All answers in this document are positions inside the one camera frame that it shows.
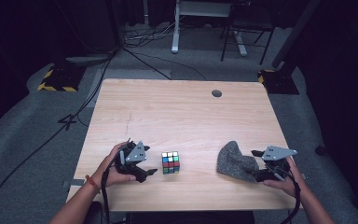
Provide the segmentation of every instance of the rubik's cube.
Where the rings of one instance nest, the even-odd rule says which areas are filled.
[[[163,152],[162,157],[162,173],[167,174],[178,174],[179,173],[179,154],[177,151],[174,152]]]

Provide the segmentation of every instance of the hole in table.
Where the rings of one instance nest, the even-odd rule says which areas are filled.
[[[212,96],[220,97],[220,96],[222,96],[222,92],[220,90],[214,90],[214,91],[212,91]]]

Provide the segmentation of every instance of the wooden table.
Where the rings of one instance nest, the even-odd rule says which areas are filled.
[[[222,92],[212,96],[213,90]],[[91,175],[117,143],[131,138],[151,148],[138,164],[158,171],[144,183],[107,189],[112,211],[286,209],[281,190],[216,172],[217,155],[231,140],[243,155],[268,145],[287,147],[259,83],[106,79],[89,125],[74,179]],[[180,173],[163,175],[161,153],[178,151]],[[264,162],[257,159],[261,168]],[[72,186],[68,200],[79,187]],[[96,201],[102,202],[102,195]]]

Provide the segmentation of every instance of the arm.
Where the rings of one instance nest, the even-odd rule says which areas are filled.
[[[104,158],[98,167],[97,171],[91,176],[98,189],[101,189],[101,179],[103,171],[108,166],[109,162],[117,154],[121,143],[116,145],[110,154]],[[135,180],[133,175],[121,175],[117,172],[116,168],[111,168],[109,176],[106,181],[106,186],[110,187],[116,183],[129,182]],[[95,198],[99,191],[94,188],[91,183],[86,182],[77,193],[60,209],[55,217],[49,222],[50,224],[56,223],[83,223],[92,200]]]
[[[291,158],[287,158],[287,162],[290,165],[290,170],[292,171],[296,182],[301,188],[301,203],[307,215],[308,222],[310,224],[335,223],[330,215],[328,215],[328,213],[324,210],[324,207],[310,190],[310,188],[307,186],[293,160]],[[295,187],[292,180],[290,180],[288,177],[286,178],[286,182],[265,180],[263,183],[264,185],[270,186],[272,188],[281,189],[288,195],[295,197]]]

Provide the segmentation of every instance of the bracelet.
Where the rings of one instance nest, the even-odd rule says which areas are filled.
[[[98,186],[95,184],[94,180],[91,178],[91,176],[86,175],[86,180],[94,187],[94,189],[98,192],[101,193],[101,191],[98,189]]]

